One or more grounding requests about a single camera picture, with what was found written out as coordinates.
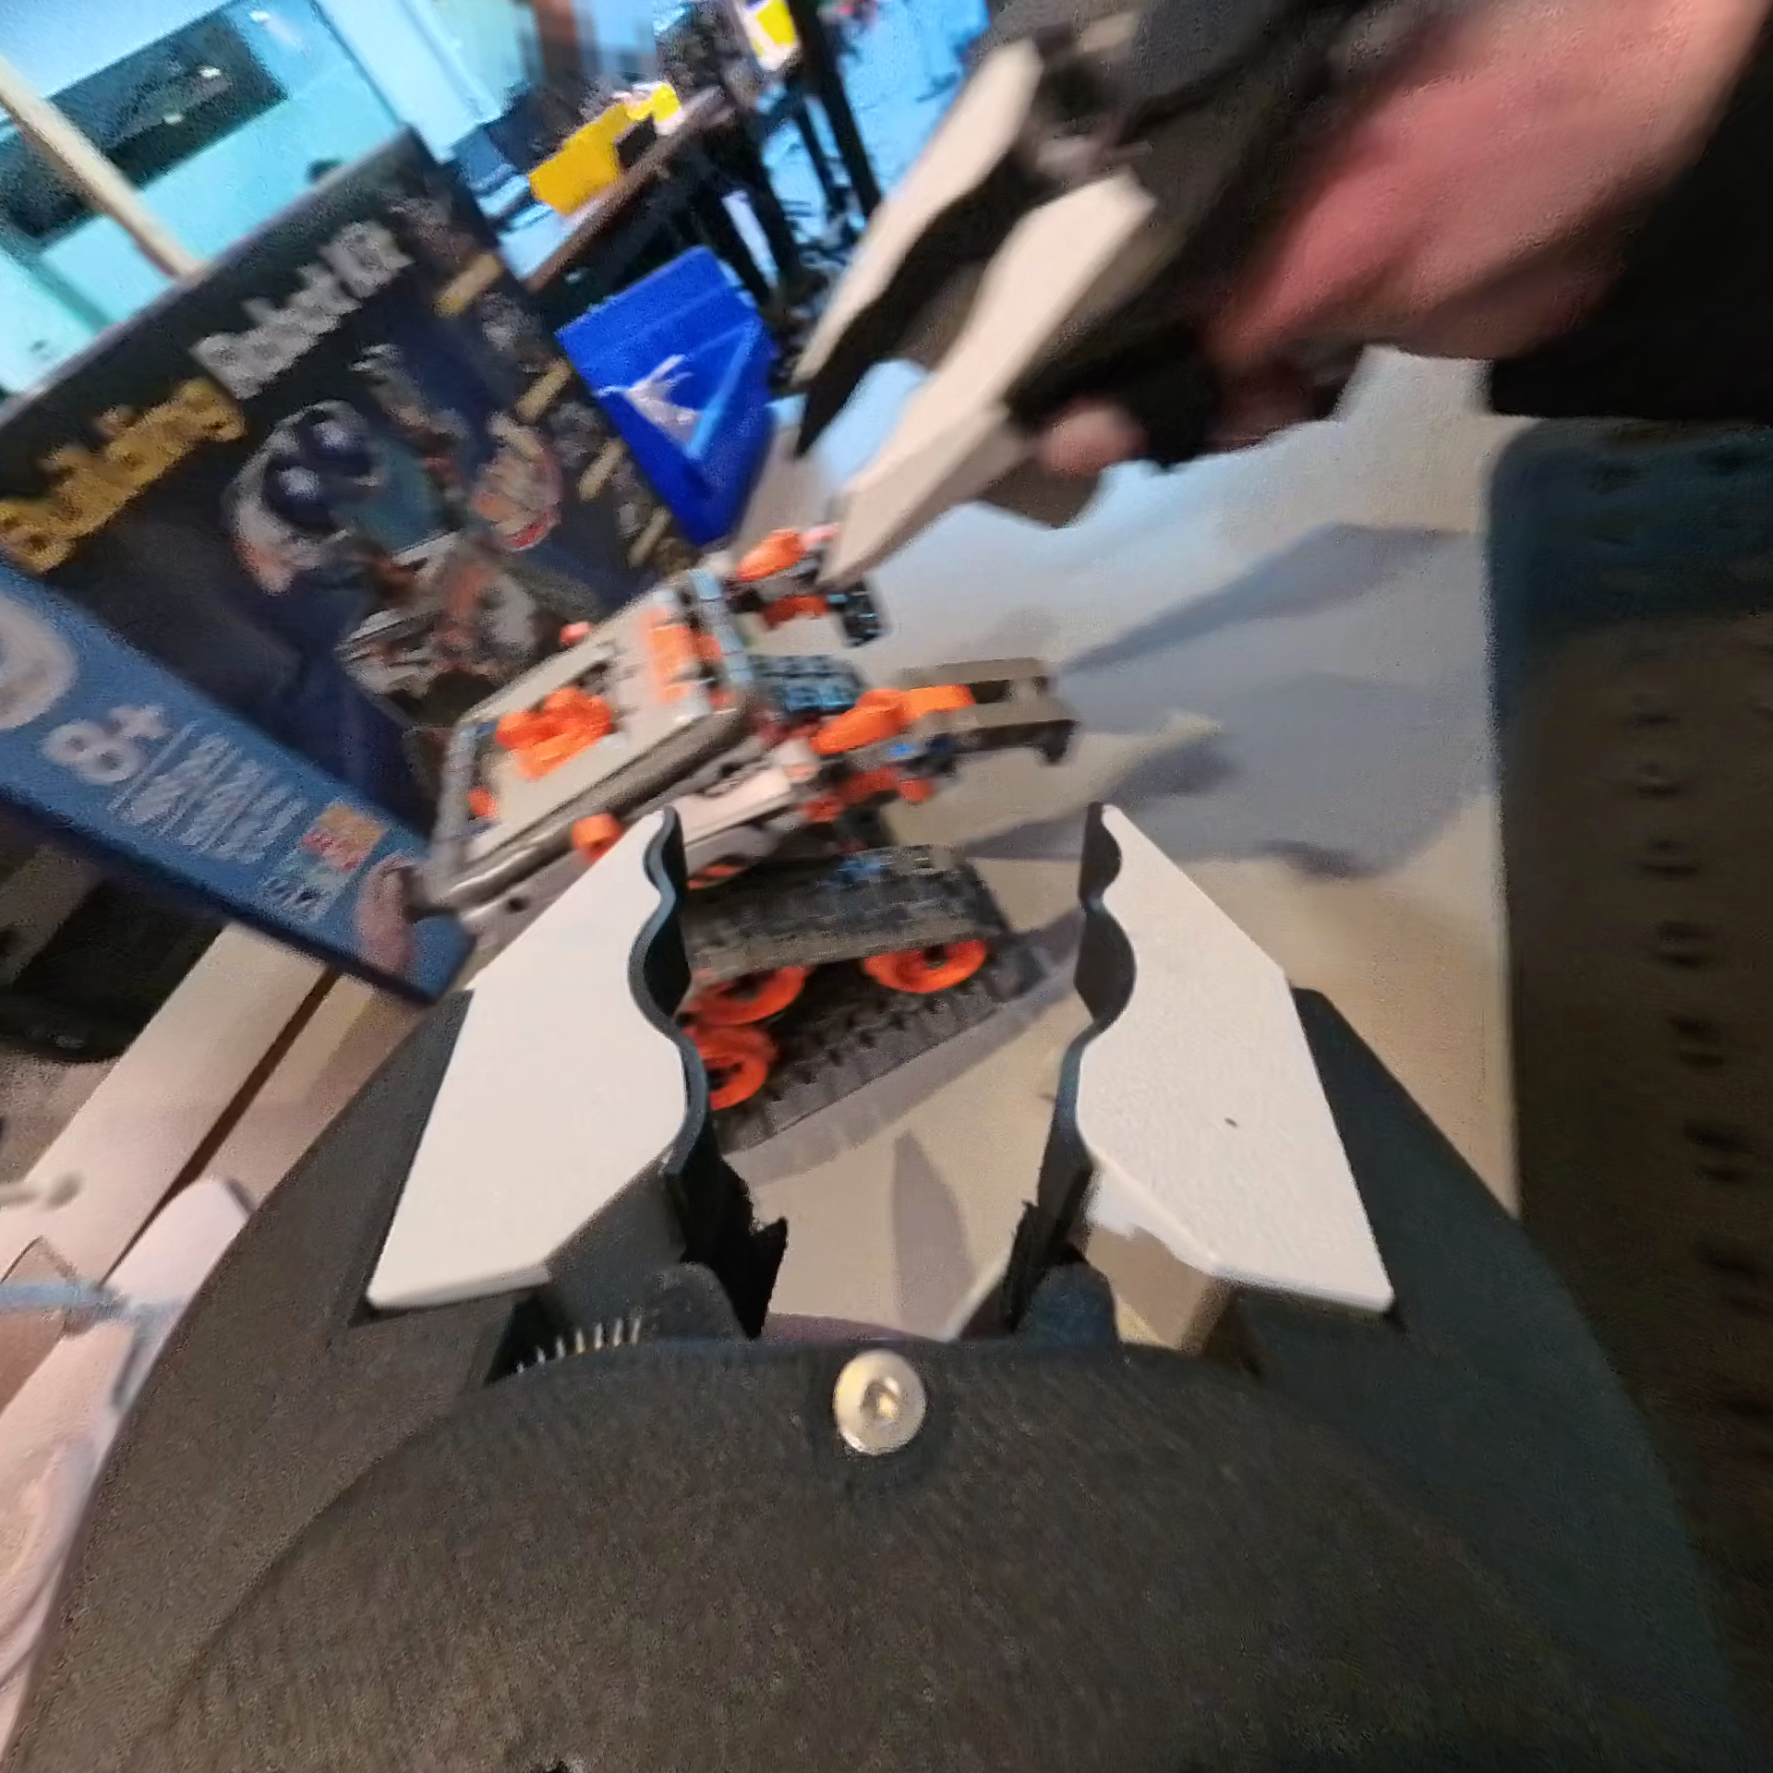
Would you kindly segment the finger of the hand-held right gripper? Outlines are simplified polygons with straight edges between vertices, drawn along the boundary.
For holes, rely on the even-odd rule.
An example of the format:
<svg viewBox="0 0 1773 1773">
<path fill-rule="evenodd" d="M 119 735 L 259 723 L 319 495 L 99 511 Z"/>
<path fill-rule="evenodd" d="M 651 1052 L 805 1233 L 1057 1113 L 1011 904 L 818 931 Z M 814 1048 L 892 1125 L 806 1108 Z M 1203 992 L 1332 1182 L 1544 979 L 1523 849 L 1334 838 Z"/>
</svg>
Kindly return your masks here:
<svg viewBox="0 0 1773 1773">
<path fill-rule="evenodd" d="M 953 506 L 1024 471 L 1035 423 L 1014 419 L 1014 387 L 1149 270 L 1154 212 L 1137 177 L 1114 172 L 1014 226 L 960 331 L 841 497 L 825 584 L 863 578 Z"/>
<path fill-rule="evenodd" d="M 938 370 L 1010 233 L 1094 166 L 1116 89 L 1107 38 L 991 51 L 902 186 L 882 201 L 796 366 L 806 457 L 885 363 Z"/>
</svg>

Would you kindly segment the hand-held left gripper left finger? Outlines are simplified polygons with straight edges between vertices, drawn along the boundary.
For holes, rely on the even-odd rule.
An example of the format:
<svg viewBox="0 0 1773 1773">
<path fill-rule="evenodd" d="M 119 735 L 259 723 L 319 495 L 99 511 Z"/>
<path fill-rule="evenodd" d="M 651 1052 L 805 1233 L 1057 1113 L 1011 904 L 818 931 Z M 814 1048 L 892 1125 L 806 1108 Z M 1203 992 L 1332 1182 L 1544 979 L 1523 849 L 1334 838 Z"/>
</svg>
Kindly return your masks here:
<svg viewBox="0 0 1773 1773">
<path fill-rule="evenodd" d="M 686 881 L 677 816 L 645 816 L 460 994 L 367 1278 L 377 1318 L 531 1301 L 588 1334 L 692 1279 L 763 1334 L 787 1226 L 725 1160 L 675 1019 Z"/>
</svg>

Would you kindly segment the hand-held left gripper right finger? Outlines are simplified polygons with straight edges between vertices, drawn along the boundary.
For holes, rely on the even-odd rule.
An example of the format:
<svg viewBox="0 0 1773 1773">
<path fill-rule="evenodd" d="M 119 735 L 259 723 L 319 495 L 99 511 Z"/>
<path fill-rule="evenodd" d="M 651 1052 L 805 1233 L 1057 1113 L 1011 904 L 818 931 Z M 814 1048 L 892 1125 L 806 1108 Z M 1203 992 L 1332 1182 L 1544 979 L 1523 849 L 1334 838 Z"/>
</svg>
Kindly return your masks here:
<svg viewBox="0 0 1773 1773">
<path fill-rule="evenodd" d="M 1057 1064 L 995 1322 L 1018 1331 L 1095 1232 L 1230 1293 L 1384 1315 L 1392 1279 L 1283 967 L 1113 804 L 1082 825 L 1079 912 L 1087 1024 Z"/>
</svg>

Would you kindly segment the blue plastic bin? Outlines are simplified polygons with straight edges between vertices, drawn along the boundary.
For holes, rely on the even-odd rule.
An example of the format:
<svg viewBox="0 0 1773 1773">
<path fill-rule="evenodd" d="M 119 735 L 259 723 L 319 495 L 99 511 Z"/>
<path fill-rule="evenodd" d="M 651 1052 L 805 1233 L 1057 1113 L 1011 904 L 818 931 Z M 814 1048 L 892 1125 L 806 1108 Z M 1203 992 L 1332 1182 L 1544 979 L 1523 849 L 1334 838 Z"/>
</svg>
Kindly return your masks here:
<svg viewBox="0 0 1773 1773">
<path fill-rule="evenodd" d="M 555 333 L 681 536 L 709 550 L 765 473 L 777 346 L 709 249 L 690 249 Z"/>
</svg>

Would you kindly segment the grey orange tracked toy vehicle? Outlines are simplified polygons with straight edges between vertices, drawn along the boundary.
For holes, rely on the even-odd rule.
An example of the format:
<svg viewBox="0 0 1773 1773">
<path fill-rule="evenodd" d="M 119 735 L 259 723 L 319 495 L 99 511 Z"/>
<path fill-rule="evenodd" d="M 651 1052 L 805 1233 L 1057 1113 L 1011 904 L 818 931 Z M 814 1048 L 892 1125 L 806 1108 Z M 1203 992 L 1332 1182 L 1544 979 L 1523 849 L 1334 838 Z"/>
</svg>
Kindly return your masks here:
<svg viewBox="0 0 1773 1773">
<path fill-rule="evenodd" d="M 964 764 L 1077 733 L 1035 656 L 885 686 L 767 632 L 882 632 L 865 584 L 827 584 L 827 531 L 699 565 L 463 714 L 441 748 L 413 906 L 502 947 L 645 816 L 675 814 L 690 987 L 677 1009 L 727 1152 L 763 1147 L 931 1058 L 1035 992 L 1044 954 L 955 849 L 906 845 Z"/>
</svg>

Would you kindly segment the person's right hand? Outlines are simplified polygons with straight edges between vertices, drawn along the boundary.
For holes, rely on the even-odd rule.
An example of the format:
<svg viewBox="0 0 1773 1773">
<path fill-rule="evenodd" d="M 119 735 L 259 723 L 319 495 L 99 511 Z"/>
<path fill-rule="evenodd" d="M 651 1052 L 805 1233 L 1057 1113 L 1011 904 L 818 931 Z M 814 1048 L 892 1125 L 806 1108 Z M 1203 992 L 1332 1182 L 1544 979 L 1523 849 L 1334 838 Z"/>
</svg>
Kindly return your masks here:
<svg viewBox="0 0 1773 1773">
<path fill-rule="evenodd" d="M 1327 415 L 1310 367 L 1329 358 L 1491 370 L 1569 331 L 1695 166 L 1764 28 L 1769 3 L 1469 5 L 1425 28 L 1319 146 L 1217 318 L 1226 410 L 1203 455 Z M 1039 452 L 1072 475 L 1159 462 L 1101 403 Z"/>
</svg>

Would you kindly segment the long wooden table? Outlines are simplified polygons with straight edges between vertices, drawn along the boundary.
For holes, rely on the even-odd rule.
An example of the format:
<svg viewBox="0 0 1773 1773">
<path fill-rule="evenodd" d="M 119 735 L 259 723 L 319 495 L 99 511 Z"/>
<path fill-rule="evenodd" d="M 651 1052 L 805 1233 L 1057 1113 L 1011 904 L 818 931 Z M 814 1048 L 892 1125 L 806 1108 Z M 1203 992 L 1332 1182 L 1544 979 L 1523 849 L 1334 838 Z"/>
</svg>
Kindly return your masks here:
<svg viewBox="0 0 1773 1773">
<path fill-rule="evenodd" d="M 714 92 L 697 94 L 669 138 L 567 216 L 561 244 L 517 279 L 560 328 L 686 248 L 716 255 L 792 363 L 825 281 L 769 176 L 753 117 Z"/>
</svg>

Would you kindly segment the yellow bin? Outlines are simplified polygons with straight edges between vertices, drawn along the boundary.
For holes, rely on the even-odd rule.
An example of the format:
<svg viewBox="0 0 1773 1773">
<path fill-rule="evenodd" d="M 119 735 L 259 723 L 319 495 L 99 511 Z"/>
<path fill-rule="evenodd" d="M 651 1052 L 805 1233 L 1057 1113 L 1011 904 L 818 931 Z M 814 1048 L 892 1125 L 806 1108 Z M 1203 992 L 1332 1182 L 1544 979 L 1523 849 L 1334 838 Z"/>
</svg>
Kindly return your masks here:
<svg viewBox="0 0 1773 1773">
<path fill-rule="evenodd" d="M 621 95 L 525 176 L 527 191 L 549 212 L 567 216 L 615 186 L 654 142 L 651 104 Z"/>
</svg>

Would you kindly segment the blue cardboard box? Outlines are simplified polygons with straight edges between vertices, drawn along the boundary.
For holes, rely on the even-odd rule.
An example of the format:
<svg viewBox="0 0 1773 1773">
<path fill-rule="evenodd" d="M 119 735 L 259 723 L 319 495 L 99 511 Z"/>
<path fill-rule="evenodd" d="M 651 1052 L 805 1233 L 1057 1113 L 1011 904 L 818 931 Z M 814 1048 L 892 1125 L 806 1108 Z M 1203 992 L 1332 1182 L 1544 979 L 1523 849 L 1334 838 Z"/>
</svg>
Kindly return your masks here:
<svg viewBox="0 0 1773 1773">
<path fill-rule="evenodd" d="M 4 837 L 410 1000 L 453 724 L 701 550 L 408 132 L 4 406 Z"/>
</svg>

